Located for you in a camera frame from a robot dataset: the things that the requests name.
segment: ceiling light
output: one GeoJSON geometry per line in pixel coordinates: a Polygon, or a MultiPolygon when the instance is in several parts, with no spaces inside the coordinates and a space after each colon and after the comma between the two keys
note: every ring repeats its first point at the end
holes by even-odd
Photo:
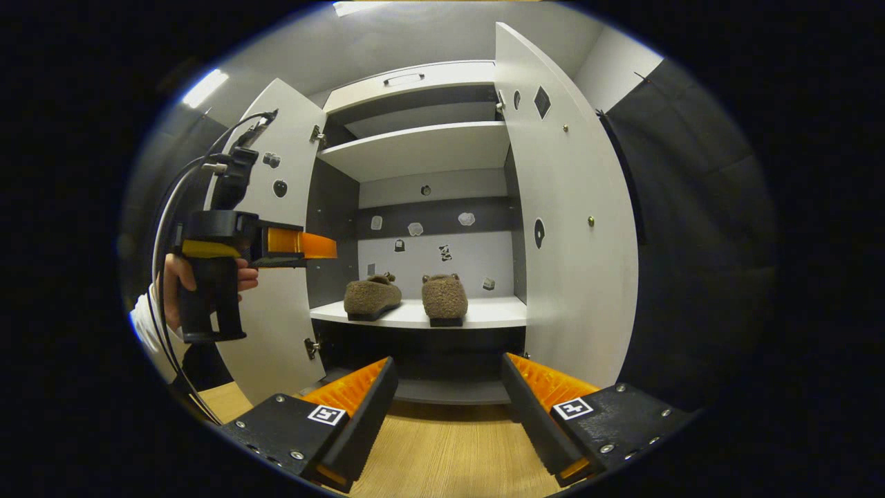
{"type": "Polygon", "coordinates": [[[389,2],[335,2],[332,6],[335,8],[335,13],[338,14],[338,17],[342,18],[347,14],[364,11],[365,9],[371,9],[384,4],[389,4],[389,2]]]}
{"type": "Polygon", "coordinates": [[[226,73],[222,73],[219,69],[215,69],[200,80],[200,82],[188,92],[188,95],[184,96],[184,99],[181,102],[190,105],[191,109],[196,109],[196,107],[202,104],[203,101],[209,97],[209,94],[221,86],[221,83],[225,82],[226,79],[226,73]]]}

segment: ceiling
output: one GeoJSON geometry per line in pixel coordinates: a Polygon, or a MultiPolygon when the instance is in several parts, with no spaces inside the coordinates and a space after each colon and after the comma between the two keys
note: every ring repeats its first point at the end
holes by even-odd
{"type": "Polygon", "coordinates": [[[513,27],[569,76],[577,74],[603,24],[552,2],[392,2],[339,18],[331,3],[244,44],[220,67],[230,74],[204,104],[232,124],[274,78],[322,105],[327,90],[433,62],[495,58],[495,22],[513,27]]]}

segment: white sleeve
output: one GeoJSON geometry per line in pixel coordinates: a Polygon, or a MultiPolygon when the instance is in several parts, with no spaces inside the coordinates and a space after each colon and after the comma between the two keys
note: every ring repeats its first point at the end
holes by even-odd
{"type": "MultiPolygon", "coordinates": [[[[150,319],[148,300],[150,300],[150,306],[153,307],[154,320],[157,321],[157,327],[163,326],[163,323],[160,321],[160,310],[156,297],[154,284],[151,284],[148,293],[142,294],[135,303],[135,309],[129,312],[129,321],[132,322],[132,328],[135,329],[135,335],[141,341],[144,352],[153,361],[154,366],[157,367],[165,382],[171,384],[175,380],[175,370],[169,363],[169,360],[166,359],[163,345],[160,343],[160,340],[165,341],[165,338],[157,337],[154,321],[150,319]]],[[[169,331],[169,340],[172,342],[175,358],[178,360],[178,364],[181,365],[181,360],[184,358],[184,353],[188,350],[190,344],[185,344],[181,340],[181,327],[177,331],[173,331],[167,325],[166,329],[169,331]]]]}

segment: wooden floor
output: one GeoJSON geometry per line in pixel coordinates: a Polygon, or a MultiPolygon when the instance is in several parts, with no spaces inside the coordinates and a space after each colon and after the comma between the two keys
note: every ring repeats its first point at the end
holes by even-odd
{"type": "MultiPolygon", "coordinates": [[[[236,383],[201,395],[225,424],[252,408],[236,383]]],[[[504,407],[395,401],[348,496],[533,498],[559,490],[504,407]]]]}

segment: slipper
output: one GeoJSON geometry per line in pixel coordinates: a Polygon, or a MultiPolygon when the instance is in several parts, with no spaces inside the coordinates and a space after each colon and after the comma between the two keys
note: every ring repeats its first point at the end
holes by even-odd
{"type": "Polygon", "coordinates": [[[347,319],[374,322],[391,309],[399,307],[403,302],[403,293],[399,287],[391,284],[394,280],[395,276],[385,273],[347,284],[344,292],[347,319]]]}
{"type": "Polygon", "coordinates": [[[460,327],[467,314],[467,294],[458,274],[434,275],[421,279],[421,299],[431,327],[460,327]]]}

